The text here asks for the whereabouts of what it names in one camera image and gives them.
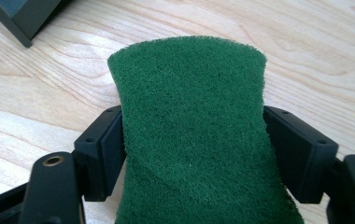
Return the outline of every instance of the light wood surface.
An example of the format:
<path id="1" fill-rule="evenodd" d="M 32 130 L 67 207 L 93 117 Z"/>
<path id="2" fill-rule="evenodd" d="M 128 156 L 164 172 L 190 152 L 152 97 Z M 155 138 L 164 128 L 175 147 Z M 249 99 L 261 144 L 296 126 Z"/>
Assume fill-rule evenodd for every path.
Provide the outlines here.
<path id="1" fill-rule="evenodd" d="M 0 193 L 32 164 L 73 142 L 120 103 L 107 58 L 131 44 L 213 35 L 268 58 L 264 100 L 285 108 L 355 154 L 355 1 L 77 0 L 24 48 L 0 22 Z M 105 203 L 86 203 L 88 223 L 114 221 L 122 179 Z M 299 204 L 307 223 L 325 205 Z"/>

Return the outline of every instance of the black object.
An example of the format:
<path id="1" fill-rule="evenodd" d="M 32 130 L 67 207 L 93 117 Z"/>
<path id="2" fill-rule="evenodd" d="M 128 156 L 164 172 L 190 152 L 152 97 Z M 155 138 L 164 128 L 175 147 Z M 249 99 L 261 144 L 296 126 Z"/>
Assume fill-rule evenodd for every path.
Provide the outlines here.
<path id="1" fill-rule="evenodd" d="M 69 0 L 0 0 L 0 22 L 26 47 Z"/>
<path id="2" fill-rule="evenodd" d="M 293 196 L 300 203 L 319 203 L 326 192 L 329 222 L 355 223 L 355 155 L 338 160 L 334 141 L 287 111 L 265 106 L 263 118 L 282 181 Z M 125 156 L 116 106 L 81 135 L 72 154 L 41 158 L 28 185 L 0 195 L 0 223 L 85 223 L 81 196 L 101 202 L 111 195 Z"/>

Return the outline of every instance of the scouring pad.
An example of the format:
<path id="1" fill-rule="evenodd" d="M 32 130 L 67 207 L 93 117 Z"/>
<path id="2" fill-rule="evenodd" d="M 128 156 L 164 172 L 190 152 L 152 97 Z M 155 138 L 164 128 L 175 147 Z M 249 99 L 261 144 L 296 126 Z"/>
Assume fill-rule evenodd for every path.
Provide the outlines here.
<path id="1" fill-rule="evenodd" d="M 265 130 L 265 62 L 208 36 L 110 56 L 127 151 L 116 223 L 303 223 Z"/>

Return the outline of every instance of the green abrasive sponge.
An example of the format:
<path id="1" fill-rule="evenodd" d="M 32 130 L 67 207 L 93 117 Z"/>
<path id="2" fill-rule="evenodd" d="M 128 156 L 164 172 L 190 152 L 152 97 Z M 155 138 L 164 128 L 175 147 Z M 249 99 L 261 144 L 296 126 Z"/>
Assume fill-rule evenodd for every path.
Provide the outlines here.
<path id="1" fill-rule="evenodd" d="M 127 170 L 117 223 L 303 223 L 263 121 L 265 57 L 207 36 L 108 59 Z"/>

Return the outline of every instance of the wood grain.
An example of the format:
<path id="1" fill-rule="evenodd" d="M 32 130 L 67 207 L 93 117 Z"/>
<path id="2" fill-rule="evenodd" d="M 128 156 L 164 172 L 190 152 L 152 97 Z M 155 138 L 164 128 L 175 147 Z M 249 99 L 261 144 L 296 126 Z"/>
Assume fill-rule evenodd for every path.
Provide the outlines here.
<path id="1" fill-rule="evenodd" d="M 120 103 L 107 58 L 131 44 L 213 35 L 268 58 L 264 100 L 355 153 L 355 1 L 77 0 L 25 49 L 0 22 L 0 193 L 24 183 L 39 157 L 71 151 L 106 108 Z M 86 203 L 89 223 L 110 223 L 121 196 Z M 299 204 L 307 223 L 325 205 Z"/>

